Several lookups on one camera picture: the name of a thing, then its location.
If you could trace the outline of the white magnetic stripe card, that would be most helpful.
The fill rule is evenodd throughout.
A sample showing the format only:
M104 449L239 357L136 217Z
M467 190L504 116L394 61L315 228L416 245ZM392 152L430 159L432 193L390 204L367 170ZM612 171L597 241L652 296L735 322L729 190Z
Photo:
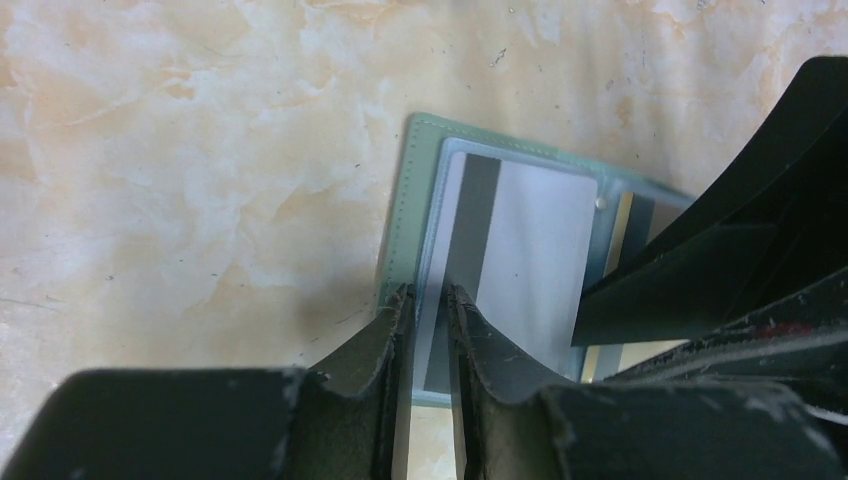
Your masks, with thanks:
M452 285L533 359L571 375L598 188L594 175L576 167L445 142L420 271L417 391L449 390Z

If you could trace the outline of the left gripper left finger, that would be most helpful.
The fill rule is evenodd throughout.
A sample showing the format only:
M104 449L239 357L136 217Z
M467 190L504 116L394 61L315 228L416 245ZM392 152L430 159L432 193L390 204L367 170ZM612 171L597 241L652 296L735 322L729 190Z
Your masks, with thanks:
M68 377L5 479L402 479L415 295L315 365L100 369Z

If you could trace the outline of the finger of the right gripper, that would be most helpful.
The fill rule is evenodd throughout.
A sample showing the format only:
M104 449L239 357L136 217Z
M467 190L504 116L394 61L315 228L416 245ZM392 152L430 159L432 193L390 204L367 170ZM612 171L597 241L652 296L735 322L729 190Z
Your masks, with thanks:
M743 150L582 297L577 346L694 339L847 264L847 61L798 70Z
M844 424L847 271L841 269L610 379L782 383L803 399L814 416Z

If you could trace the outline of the green card holder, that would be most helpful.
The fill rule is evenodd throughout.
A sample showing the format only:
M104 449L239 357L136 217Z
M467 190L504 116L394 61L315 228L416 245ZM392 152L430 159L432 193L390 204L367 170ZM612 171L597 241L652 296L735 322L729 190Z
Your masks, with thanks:
M421 267L428 244L428 220L434 203L439 159L445 142L453 140L474 147L488 147L514 154L525 154L559 165L572 166L594 175L599 182L595 200L595 220L589 247L582 293L606 276L604 273L610 252L612 231L620 196L625 192L646 196L663 202L692 204L692 197L633 171L615 167L593 159L579 157L529 140L502 135L461 124L427 113L411 115L406 125L397 184L392 201L392 211L383 244L383 259L379 274L380 295L387 298L402 283L412 285L417 299L417 335L414 347L414 367L419 337L418 326L421 289ZM576 381L581 373L582 361L571 343L573 369L570 376ZM436 395L417 391L412 376L412 398L416 404L446 407L450 403L449 390Z

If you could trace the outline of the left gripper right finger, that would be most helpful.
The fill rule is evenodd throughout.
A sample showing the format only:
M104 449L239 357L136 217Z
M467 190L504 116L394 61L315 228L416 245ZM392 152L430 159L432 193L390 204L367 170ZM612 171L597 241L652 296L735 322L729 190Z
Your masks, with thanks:
M574 383L447 294L461 479L843 479L844 438L764 381Z

